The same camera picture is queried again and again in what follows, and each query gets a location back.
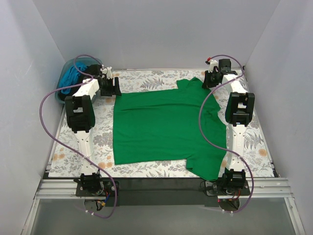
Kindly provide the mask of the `green t shirt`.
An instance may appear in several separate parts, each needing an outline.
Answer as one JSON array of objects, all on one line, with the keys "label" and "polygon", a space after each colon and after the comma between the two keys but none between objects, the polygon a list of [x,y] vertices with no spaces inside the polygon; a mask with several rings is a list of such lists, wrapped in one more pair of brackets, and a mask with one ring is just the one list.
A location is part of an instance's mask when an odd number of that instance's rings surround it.
[{"label": "green t shirt", "polygon": [[177,81],[171,90],[123,94],[113,110],[114,162],[184,159],[188,171],[215,180],[226,154],[219,111],[196,77]]}]

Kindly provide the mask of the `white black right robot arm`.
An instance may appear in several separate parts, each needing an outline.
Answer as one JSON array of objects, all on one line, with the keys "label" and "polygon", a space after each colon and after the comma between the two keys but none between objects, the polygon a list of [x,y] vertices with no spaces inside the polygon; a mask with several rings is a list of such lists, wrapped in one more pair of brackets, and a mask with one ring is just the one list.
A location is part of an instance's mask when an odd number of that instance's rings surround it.
[{"label": "white black right robot arm", "polygon": [[249,195],[245,163],[240,158],[244,153],[246,129],[253,117],[255,95],[241,85],[239,75],[231,69],[230,59],[216,61],[208,58],[206,64],[209,68],[205,71],[202,87],[209,89],[224,85],[229,94],[225,121],[228,123],[230,147],[224,173],[214,181],[205,182],[206,194],[238,196],[243,191]]}]

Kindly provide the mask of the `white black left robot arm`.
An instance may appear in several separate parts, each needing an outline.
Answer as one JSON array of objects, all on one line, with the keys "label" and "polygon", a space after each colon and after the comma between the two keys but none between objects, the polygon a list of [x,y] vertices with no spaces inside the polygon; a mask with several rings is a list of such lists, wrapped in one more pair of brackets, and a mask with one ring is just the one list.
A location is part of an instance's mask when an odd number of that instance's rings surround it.
[{"label": "white black left robot arm", "polygon": [[93,196],[101,195],[104,184],[100,170],[94,161],[92,130],[95,126],[95,113],[92,101],[97,93],[101,96],[121,96],[118,77],[113,77],[112,67],[94,64],[83,73],[83,83],[78,91],[65,98],[68,127],[74,132],[79,152],[83,154],[83,166],[80,179],[81,189]]}]

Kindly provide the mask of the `teal plastic laundry bin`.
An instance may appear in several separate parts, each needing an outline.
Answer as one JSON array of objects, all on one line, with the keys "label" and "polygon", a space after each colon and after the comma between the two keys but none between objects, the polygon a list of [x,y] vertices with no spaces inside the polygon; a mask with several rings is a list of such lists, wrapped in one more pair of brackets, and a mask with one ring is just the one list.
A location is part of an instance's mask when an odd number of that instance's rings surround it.
[{"label": "teal plastic laundry bin", "polygon": [[[87,74],[92,74],[94,79],[96,76],[99,75],[100,72],[100,65],[102,64],[102,61],[98,58],[90,58],[90,57],[80,57],[77,58],[75,61],[76,67],[81,70],[84,73]],[[67,86],[73,86],[76,84],[81,84],[83,83],[83,80],[90,80],[90,76],[85,76],[84,74],[81,74],[80,72],[77,71],[77,69],[74,66],[74,59],[71,59],[67,61],[62,69],[58,84],[57,84],[57,89],[61,87],[67,87]],[[72,96],[74,93],[78,91],[80,87],[74,87],[70,89],[65,89],[62,91],[58,91],[55,93],[55,98],[56,100],[64,104],[65,103],[65,98],[67,96]]]}]

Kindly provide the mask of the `blue t shirt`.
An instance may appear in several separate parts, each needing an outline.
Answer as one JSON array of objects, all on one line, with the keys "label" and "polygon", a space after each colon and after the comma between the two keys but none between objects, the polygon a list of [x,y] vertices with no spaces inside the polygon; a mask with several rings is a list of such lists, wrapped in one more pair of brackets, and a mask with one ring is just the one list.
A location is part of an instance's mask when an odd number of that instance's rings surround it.
[{"label": "blue t shirt", "polygon": [[[76,62],[76,67],[84,72],[87,69],[87,66],[84,63],[81,62]],[[67,86],[72,86],[76,85],[77,83],[82,83],[78,82],[80,75],[82,75],[74,65],[72,65],[63,76],[61,76],[61,80],[59,82],[59,87],[67,87]],[[69,94],[71,92],[72,88],[64,89],[61,90],[60,92],[62,94]]]}]

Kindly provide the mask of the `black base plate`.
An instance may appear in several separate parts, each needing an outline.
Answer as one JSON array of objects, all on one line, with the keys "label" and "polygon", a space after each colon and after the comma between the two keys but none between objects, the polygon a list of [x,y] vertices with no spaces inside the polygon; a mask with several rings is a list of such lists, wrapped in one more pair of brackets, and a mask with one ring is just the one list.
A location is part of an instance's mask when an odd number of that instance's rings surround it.
[{"label": "black base plate", "polygon": [[183,192],[183,193],[147,193],[147,192],[135,192],[135,193],[122,193],[119,195],[119,183],[115,179],[115,184],[117,187],[117,205],[118,206],[168,206],[168,205],[205,205],[216,207],[218,206],[218,197],[237,197],[241,198],[250,195],[250,190],[245,189],[247,182],[241,189],[231,190],[231,189],[221,189],[215,183],[210,181],[205,181],[205,183],[210,183],[209,186],[204,187],[201,196],[199,192]]}]

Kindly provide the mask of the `aluminium mounting rail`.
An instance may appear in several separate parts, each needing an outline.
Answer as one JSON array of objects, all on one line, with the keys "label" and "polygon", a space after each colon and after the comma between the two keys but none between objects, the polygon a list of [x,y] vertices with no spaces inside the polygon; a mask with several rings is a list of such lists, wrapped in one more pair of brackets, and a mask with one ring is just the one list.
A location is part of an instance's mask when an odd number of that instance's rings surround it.
[{"label": "aluminium mounting rail", "polygon": [[[203,189],[210,183],[200,178],[118,178],[119,195],[122,193],[187,193],[199,192],[204,195]],[[255,178],[247,180],[245,189],[252,192],[254,198],[291,198],[293,193],[286,178]],[[44,179],[36,192],[40,199],[70,199],[92,198],[92,194],[83,190],[72,179]]]}]

